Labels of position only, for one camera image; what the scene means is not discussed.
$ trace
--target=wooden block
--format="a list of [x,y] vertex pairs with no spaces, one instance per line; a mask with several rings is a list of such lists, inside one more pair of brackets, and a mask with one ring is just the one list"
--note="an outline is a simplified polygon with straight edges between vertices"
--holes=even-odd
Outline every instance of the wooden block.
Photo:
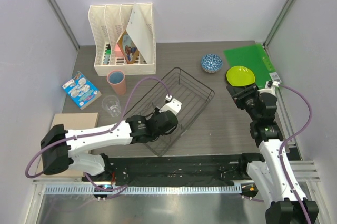
[[[65,130],[80,130],[80,129],[90,129],[97,126],[98,122],[98,113],[60,113],[56,114],[54,116],[52,126],[63,124]],[[43,164],[42,164],[42,158],[40,159],[40,162],[37,167],[36,173],[39,173],[43,170]],[[42,174],[40,177],[44,178],[51,178],[51,177],[57,177],[57,178],[73,178],[73,177],[82,177],[83,173],[76,170],[66,170],[62,173],[47,176],[45,174]]]

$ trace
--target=yellow-green plate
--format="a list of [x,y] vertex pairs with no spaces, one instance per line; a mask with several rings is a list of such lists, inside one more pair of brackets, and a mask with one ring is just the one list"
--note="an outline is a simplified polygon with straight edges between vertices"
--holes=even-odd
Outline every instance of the yellow-green plate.
[[243,87],[255,83],[254,73],[245,66],[231,67],[226,73],[227,81],[234,87]]

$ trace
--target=metal frame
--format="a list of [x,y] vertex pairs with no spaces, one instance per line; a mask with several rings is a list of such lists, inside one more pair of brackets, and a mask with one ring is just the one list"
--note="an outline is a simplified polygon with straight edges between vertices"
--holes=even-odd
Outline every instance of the metal frame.
[[306,186],[308,187],[311,200],[316,201],[317,205],[319,206],[319,213],[317,216],[319,223],[321,224],[333,223],[331,221],[328,208],[326,207],[326,204],[322,196],[322,192],[321,192],[322,183],[307,182]]
[[276,21],[273,24],[273,27],[271,28],[271,30],[269,31],[267,38],[265,40],[265,42],[263,43],[263,45],[265,47],[268,47],[271,40],[273,39],[273,37],[275,36],[276,32],[278,31],[278,29],[280,28],[280,25],[282,24],[285,16],[287,15],[287,13],[289,12],[291,6],[294,4],[295,0],[286,0],[279,15],[276,18]]
[[[218,187],[128,187],[123,194],[126,195],[169,195],[169,194],[239,194],[241,193],[241,184],[236,183],[233,186],[218,186]],[[92,195],[111,195],[115,192],[97,192],[90,183],[81,183],[76,185],[71,184],[50,184],[46,186],[45,195],[51,194],[89,194]]]
[[60,7],[58,6],[56,0],[47,0],[54,11],[58,21],[60,22],[62,28],[64,29],[65,33],[68,35],[69,39],[73,43],[76,50],[80,49],[80,45],[78,44],[75,35],[73,34],[71,28],[68,25],[67,20],[65,19]]
[[44,192],[46,190],[46,185],[37,184],[33,185],[35,187],[35,192],[32,197],[32,203],[28,209],[26,224],[36,224],[39,211],[41,209]]

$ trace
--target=clear glass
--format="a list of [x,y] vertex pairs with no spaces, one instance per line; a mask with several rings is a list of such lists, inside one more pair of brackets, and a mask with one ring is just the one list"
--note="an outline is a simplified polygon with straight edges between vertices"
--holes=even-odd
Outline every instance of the clear glass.
[[117,117],[122,112],[120,100],[116,96],[107,96],[104,98],[102,101],[102,108],[112,117]]

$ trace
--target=sticker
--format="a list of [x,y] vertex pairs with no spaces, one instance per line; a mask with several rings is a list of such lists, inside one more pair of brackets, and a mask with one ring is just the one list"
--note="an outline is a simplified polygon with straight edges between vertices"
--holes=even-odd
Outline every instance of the sticker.
[[75,84],[74,79],[70,79],[68,82],[66,82],[65,84],[63,84],[62,88],[66,89],[66,88],[68,88],[72,84]]
[[86,79],[85,79],[85,78],[81,78],[81,79],[79,79],[79,81],[78,81],[78,84],[79,84],[80,86],[83,86],[85,83],[86,83]]
[[276,72],[270,73],[269,75],[270,75],[270,77],[273,81],[277,81],[279,83],[282,83],[279,75]]
[[90,90],[90,86],[88,84],[85,84],[83,87],[82,87],[82,91],[84,93],[87,93],[88,91]]
[[75,97],[77,97],[79,95],[79,92],[78,92],[78,90],[73,90],[71,93],[70,93],[70,96],[72,97],[72,98],[75,98]]

